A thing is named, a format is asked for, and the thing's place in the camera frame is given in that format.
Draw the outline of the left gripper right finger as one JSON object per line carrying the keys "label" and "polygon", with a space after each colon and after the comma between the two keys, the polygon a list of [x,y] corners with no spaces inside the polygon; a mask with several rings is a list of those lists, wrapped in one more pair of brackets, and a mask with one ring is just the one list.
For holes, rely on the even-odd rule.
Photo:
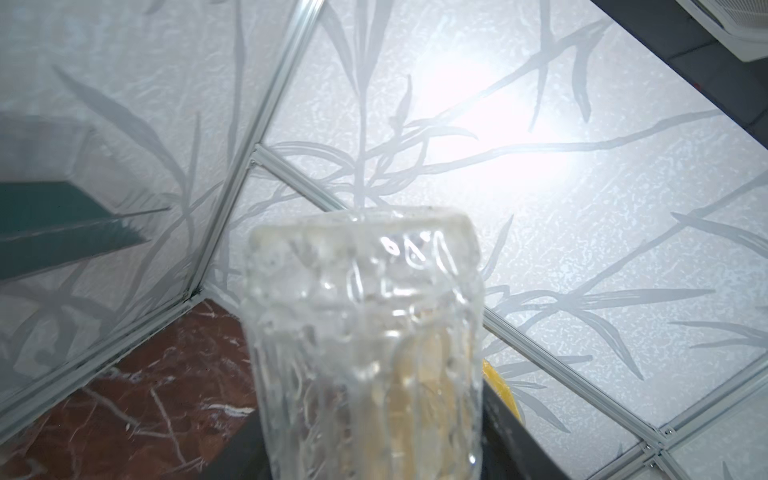
{"label": "left gripper right finger", "polygon": [[569,480],[491,385],[483,385],[481,480]]}

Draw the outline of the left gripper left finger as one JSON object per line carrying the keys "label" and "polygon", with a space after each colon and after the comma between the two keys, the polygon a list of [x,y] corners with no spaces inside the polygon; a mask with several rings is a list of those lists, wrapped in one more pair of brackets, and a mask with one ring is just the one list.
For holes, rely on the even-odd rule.
{"label": "left gripper left finger", "polygon": [[203,468],[200,478],[267,480],[267,450],[258,413],[245,418],[242,427]]}

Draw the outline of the clear crushed bottle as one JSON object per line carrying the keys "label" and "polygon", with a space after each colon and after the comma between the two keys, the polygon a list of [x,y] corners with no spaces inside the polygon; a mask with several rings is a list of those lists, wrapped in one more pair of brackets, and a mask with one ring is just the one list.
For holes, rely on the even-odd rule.
{"label": "clear crushed bottle", "polygon": [[480,248],[439,207],[254,228],[242,321],[276,479],[476,479]]}

